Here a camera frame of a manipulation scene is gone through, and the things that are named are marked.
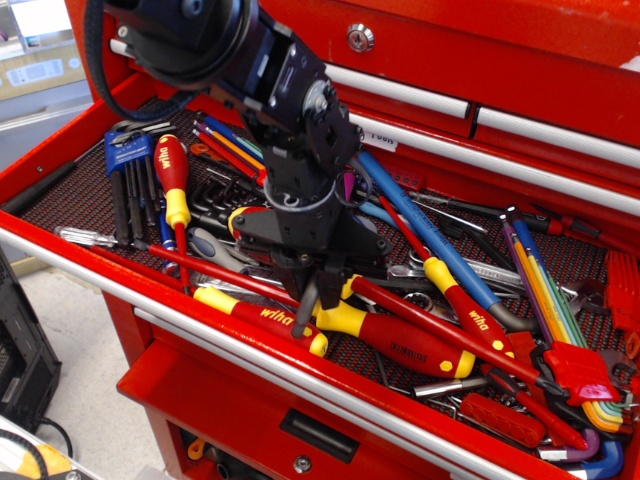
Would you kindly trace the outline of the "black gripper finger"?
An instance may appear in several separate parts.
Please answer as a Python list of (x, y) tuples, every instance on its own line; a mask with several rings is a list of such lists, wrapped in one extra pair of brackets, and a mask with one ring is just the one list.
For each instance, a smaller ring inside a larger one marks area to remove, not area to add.
[(341, 299), (342, 290), (351, 278), (353, 269), (346, 264), (345, 257), (328, 257), (317, 273), (317, 285), (322, 307), (335, 308)]
[(277, 262), (277, 276), (294, 300), (301, 300), (313, 273), (310, 257), (285, 257)]

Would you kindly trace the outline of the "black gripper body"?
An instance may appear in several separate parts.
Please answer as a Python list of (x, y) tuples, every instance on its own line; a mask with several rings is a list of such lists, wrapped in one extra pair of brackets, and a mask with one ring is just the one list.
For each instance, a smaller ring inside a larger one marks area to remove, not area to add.
[(348, 269), (374, 272), (385, 263), (389, 241), (359, 222), (336, 195), (334, 179), (305, 183), (268, 179), (265, 207), (247, 206), (230, 215), (230, 230), (244, 248), (273, 257), (307, 255), (314, 262), (329, 258)]

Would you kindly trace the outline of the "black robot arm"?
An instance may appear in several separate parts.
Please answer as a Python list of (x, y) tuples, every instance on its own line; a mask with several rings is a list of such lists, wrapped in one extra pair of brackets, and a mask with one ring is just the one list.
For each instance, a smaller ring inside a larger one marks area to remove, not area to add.
[[(130, 110), (113, 98), (103, 62), (106, 16), (125, 28), (137, 64), (174, 88), (158, 109)], [(163, 118), (199, 94), (239, 113), (262, 152), (268, 206), (237, 214), (231, 226), (243, 247), (269, 257), (293, 298), (334, 308), (356, 270), (378, 265), (389, 252), (344, 198), (359, 128), (324, 62), (258, 2), (90, 1), (84, 50), (100, 96), (122, 117)]]

